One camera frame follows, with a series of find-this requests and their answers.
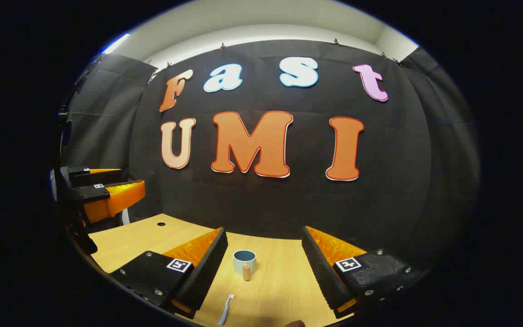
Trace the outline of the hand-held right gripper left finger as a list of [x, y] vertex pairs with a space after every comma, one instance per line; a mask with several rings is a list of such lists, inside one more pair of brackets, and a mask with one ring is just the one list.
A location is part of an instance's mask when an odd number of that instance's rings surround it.
[[145, 251], [111, 276], [148, 302], [193, 319], [211, 288], [228, 247], [225, 228], [217, 228], [159, 254]]

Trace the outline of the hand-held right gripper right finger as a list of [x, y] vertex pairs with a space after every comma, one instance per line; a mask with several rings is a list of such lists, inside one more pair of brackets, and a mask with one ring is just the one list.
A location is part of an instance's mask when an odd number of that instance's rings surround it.
[[363, 250], [310, 226], [302, 248], [336, 318], [382, 309], [423, 279], [424, 271], [383, 248]]

